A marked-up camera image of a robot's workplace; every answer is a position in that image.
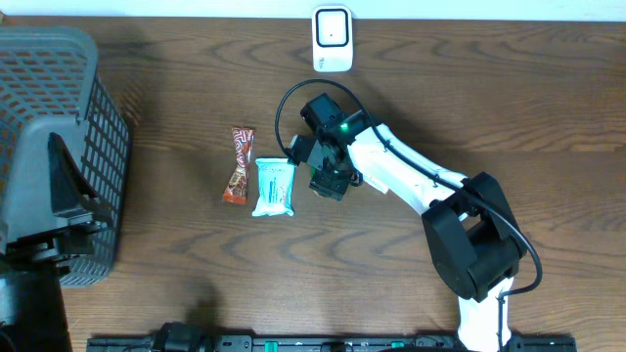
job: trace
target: white backdrop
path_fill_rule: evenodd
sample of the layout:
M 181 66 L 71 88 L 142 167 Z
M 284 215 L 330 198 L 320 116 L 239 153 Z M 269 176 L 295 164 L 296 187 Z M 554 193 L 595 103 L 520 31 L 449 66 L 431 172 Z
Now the white backdrop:
M 309 18 L 343 4 L 356 19 L 626 21 L 626 0 L 0 0 L 7 15 Z

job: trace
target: wooden table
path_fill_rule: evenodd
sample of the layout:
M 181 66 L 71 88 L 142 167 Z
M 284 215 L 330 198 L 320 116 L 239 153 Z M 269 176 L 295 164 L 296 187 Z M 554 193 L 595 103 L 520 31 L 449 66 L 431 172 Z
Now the wooden table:
M 310 21 L 11 18 L 83 28 L 100 75 L 136 126 L 120 252 L 111 277 L 65 290 L 74 349 L 95 333 L 164 322 L 259 334 L 454 330 L 455 295 L 430 263 L 420 218 L 369 186 L 316 197 L 302 166 L 293 217 L 252 218 L 221 195 L 233 124 L 279 155 L 276 106 L 306 78 L 353 89 L 398 137 L 503 186 L 545 279 L 511 301 L 510 325 L 571 333 L 580 351 L 626 343 L 626 24 L 355 21 L 347 73 L 311 65 Z M 304 89 L 282 134 L 306 133 Z M 523 260 L 517 286 L 532 280 Z

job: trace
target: basket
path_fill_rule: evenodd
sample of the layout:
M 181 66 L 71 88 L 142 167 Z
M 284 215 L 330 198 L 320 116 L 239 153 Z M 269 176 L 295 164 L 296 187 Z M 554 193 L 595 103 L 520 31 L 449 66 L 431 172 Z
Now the basket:
M 98 51 L 67 27 L 0 27 L 0 226 L 12 242 L 67 226 L 52 215 L 46 143 L 61 135 L 85 179 L 112 209 L 95 253 L 70 259 L 64 286 L 90 286 L 113 263 L 130 153 L 129 129 L 96 74 Z

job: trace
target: red snack wrapper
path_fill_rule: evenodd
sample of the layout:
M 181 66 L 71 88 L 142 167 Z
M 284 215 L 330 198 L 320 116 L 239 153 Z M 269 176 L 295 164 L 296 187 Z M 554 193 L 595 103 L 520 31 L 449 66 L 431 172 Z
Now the red snack wrapper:
M 233 127 L 233 142 L 237 152 L 237 167 L 228 186 L 224 190 L 222 200 L 236 204 L 246 204 L 247 181 L 250 176 L 250 154 L 252 152 L 252 140 L 254 129 L 245 127 Z

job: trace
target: light blue packet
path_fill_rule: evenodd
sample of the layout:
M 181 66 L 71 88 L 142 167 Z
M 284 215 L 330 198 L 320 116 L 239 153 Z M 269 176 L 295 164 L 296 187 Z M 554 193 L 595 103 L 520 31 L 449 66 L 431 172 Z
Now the light blue packet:
M 258 202 L 252 216 L 289 214 L 295 165 L 283 157 L 262 157 L 258 165 Z

